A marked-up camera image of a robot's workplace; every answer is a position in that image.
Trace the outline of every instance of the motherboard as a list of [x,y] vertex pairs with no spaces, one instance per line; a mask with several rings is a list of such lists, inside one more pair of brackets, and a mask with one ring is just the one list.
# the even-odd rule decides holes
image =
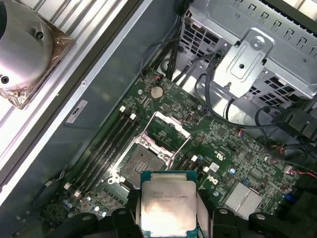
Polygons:
[[239,129],[219,124],[189,93],[150,70],[139,78],[41,211],[53,228],[78,213],[124,207],[142,171],[196,171],[197,189],[244,219],[273,214],[298,179]]

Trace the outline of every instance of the label sticker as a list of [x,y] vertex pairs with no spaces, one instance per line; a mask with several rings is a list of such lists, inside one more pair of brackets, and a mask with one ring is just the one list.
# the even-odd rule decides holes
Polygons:
[[216,163],[212,163],[209,167],[212,171],[217,172],[217,170],[219,169],[219,165],[217,165]]
[[66,123],[74,123],[76,119],[78,118],[79,114],[83,111],[85,106],[87,105],[87,101],[81,100],[81,102],[78,104],[78,106],[75,108],[73,113],[69,116]]

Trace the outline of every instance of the red wire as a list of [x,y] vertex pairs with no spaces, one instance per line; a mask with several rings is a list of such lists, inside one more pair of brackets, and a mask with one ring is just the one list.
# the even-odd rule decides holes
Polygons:
[[301,172],[301,171],[297,171],[297,173],[300,174],[300,175],[310,175],[310,176],[314,177],[315,179],[317,179],[317,176],[314,175],[314,174],[311,173],[311,172]]

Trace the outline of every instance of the green circuit board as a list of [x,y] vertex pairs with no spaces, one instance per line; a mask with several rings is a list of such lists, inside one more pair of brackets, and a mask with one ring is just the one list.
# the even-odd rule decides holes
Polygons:
[[[102,218],[123,207],[129,189],[123,183],[109,184],[110,171],[117,160],[123,158],[116,167],[118,174],[138,187],[135,172],[143,165],[133,171],[127,167],[133,164],[130,164],[133,156],[142,157],[146,149],[141,145],[129,145],[142,134],[155,112],[173,118],[191,135],[175,157],[171,170],[195,169],[197,188],[207,189],[216,206],[224,205],[238,181],[262,198],[256,211],[273,214],[283,201],[283,188],[291,187],[298,179],[283,172],[284,164],[272,164],[268,155],[248,149],[241,143],[238,129],[213,121],[193,96],[151,71],[131,87],[66,177],[63,187],[43,207],[40,212],[43,220],[56,227],[77,213],[91,212]],[[160,148],[173,153],[186,141],[182,133],[157,118],[151,120],[146,135]],[[258,142],[248,136],[245,139],[250,147],[261,150]],[[197,157],[195,161],[191,160],[194,156]],[[157,157],[154,160],[156,162],[146,170],[167,168],[163,160]]]

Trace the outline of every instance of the silver heatsink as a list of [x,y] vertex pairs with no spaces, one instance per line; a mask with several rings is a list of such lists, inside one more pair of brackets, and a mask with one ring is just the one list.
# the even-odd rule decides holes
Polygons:
[[225,198],[225,205],[243,219],[248,219],[261,203],[262,198],[245,187],[242,183],[236,182],[232,190]]

